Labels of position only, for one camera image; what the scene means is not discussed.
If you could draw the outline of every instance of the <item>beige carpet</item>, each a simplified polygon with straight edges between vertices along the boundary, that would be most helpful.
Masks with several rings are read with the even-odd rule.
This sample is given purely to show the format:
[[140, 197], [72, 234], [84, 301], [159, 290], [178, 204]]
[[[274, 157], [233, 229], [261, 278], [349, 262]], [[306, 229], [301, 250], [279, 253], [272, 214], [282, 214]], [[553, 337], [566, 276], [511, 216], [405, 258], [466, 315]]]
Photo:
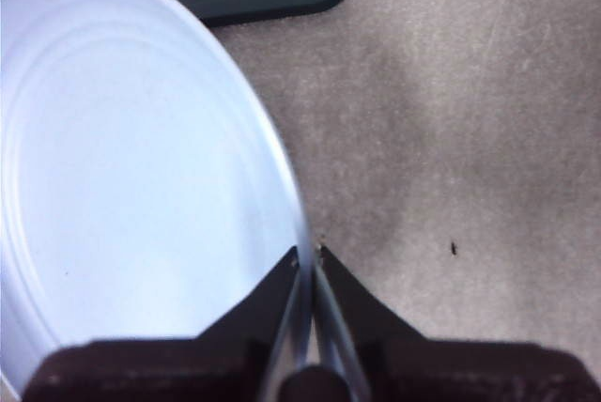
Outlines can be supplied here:
[[601, 380], [601, 0], [346, 0], [214, 32], [316, 239], [378, 297], [425, 334], [564, 348]]

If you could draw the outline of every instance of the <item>floor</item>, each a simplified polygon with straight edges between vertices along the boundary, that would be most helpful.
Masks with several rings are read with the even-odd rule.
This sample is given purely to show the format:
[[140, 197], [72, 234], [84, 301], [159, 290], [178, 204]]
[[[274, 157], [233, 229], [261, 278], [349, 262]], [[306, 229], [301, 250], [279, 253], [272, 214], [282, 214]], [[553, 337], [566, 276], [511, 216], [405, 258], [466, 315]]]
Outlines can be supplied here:
[[315, 241], [375, 295], [429, 336], [567, 349], [601, 381], [601, 0], [346, 0], [214, 33]]

